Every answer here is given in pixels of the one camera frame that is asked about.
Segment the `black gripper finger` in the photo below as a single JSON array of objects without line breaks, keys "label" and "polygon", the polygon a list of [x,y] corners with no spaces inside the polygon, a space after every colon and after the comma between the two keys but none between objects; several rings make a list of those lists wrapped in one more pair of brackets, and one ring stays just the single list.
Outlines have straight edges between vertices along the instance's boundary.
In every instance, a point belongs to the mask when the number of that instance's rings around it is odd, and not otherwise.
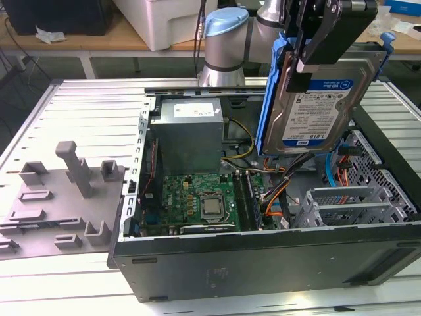
[{"label": "black gripper finger", "polygon": [[285,89],[304,92],[320,65],[332,65],[346,52],[378,13],[375,1],[325,1],[322,23],[302,51],[292,48]]},{"label": "black gripper finger", "polygon": [[294,51],[302,51],[319,29],[325,4],[319,0],[286,1],[284,34]]}]

